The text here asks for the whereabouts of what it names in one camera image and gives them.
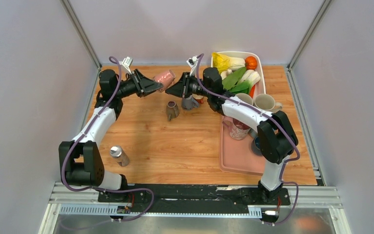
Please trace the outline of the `tall white floral mug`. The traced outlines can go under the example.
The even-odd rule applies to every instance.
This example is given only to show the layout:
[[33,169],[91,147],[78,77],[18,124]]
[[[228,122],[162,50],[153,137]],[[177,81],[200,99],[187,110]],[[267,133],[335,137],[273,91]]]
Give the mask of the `tall white floral mug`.
[[276,113],[282,110],[283,105],[280,102],[276,102],[275,99],[268,94],[259,94],[254,98],[253,105],[259,109]]

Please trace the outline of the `dark blue round mug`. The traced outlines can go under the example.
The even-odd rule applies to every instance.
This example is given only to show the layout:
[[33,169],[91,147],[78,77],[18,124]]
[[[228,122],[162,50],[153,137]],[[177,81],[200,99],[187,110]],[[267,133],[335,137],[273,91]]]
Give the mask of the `dark blue round mug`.
[[262,156],[262,153],[261,153],[261,150],[260,150],[260,138],[259,137],[256,137],[253,139],[252,143],[251,143],[251,150],[253,152],[253,154],[257,155],[257,156]]

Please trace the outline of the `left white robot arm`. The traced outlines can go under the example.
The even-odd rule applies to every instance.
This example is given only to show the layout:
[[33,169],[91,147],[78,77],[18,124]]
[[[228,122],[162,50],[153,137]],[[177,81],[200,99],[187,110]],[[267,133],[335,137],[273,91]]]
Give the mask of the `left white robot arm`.
[[130,95],[145,97],[163,88],[163,84],[138,70],[126,74],[125,80],[121,78],[111,69],[99,74],[100,90],[93,115],[77,136],[61,142],[58,148],[61,181],[68,189],[74,192],[90,188],[111,191],[111,196],[118,202],[127,200],[130,190],[123,185],[126,182],[123,175],[104,168],[98,146],[119,117],[123,98]]

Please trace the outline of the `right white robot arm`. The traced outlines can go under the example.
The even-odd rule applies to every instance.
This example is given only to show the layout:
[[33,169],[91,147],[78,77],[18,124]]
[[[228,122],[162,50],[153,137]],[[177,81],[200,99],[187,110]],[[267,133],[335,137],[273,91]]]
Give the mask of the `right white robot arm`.
[[214,112],[236,119],[257,132],[261,154],[266,160],[258,191],[261,202],[270,204],[278,197],[277,188],[283,185],[282,175],[285,164],[292,161],[290,155],[300,153],[298,139],[290,121],[283,111],[268,112],[247,104],[224,89],[223,79],[214,67],[204,69],[203,77],[184,73],[166,94],[187,98],[192,94],[206,96]]

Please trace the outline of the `grey-blue dotted mug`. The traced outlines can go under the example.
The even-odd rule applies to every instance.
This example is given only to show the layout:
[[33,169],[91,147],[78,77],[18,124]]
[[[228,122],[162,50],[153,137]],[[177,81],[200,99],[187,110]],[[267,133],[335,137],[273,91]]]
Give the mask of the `grey-blue dotted mug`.
[[198,108],[200,104],[193,98],[193,95],[182,98],[182,109],[190,111],[194,108]]

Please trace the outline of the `pink upside-down mug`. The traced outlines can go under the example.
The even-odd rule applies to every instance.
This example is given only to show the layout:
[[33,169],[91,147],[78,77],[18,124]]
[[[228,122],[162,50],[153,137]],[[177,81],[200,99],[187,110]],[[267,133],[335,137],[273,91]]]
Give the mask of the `pink upside-down mug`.
[[228,129],[229,135],[234,140],[244,139],[250,131],[249,126],[232,117],[223,117],[222,124]]

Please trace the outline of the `small pink dotted mug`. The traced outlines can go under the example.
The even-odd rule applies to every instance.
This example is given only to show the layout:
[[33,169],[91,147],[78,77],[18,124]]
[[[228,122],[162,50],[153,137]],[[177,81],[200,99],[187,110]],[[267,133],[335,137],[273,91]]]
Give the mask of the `small pink dotted mug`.
[[175,80],[175,74],[171,69],[168,69],[166,71],[163,71],[153,78],[154,81],[161,83],[163,87],[159,89],[159,92],[164,92],[170,85],[174,83]]

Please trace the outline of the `small brown mug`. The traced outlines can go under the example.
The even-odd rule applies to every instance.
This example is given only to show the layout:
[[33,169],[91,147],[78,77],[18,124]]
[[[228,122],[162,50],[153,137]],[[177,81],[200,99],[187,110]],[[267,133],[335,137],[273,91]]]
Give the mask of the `small brown mug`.
[[179,108],[175,101],[169,101],[166,106],[167,120],[171,121],[179,116]]

